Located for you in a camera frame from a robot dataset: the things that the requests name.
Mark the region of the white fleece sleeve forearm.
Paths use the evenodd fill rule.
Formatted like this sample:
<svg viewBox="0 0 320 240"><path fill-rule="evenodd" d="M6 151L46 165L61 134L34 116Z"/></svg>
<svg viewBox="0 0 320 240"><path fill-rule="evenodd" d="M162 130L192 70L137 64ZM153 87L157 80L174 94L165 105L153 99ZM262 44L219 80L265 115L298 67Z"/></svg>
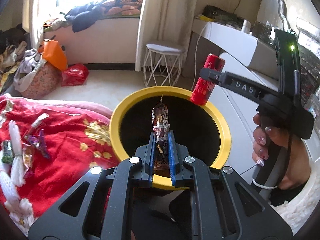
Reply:
<svg viewBox="0 0 320 240"><path fill-rule="evenodd" d="M304 141L294 141L291 145L289 166L280 188L289 193L298 192L291 200L274 206L277 213L289 224L293 235L302 231L308 221L316 224L319 219L312 218L319 203L319 159L313 161Z"/></svg>

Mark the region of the right hand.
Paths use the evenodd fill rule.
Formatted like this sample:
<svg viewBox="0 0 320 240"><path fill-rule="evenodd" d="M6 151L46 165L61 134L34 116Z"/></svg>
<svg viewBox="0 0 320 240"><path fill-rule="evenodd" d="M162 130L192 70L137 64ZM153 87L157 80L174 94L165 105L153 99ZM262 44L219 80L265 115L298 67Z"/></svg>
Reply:
<svg viewBox="0 0 320 240"><path fill-rule="evenodd" d="M289 132L285 129L260 126L260 115L253 116L253 122L257 125L253 132L253 153L252 159L257 164L269 158L267 138L270 138L276 145L286 147L289 145ZM284 178L279 183L281 190L294 189L308 181L311 174L309 156L304 142L296 136L291 140L290 161Z"/></svg>

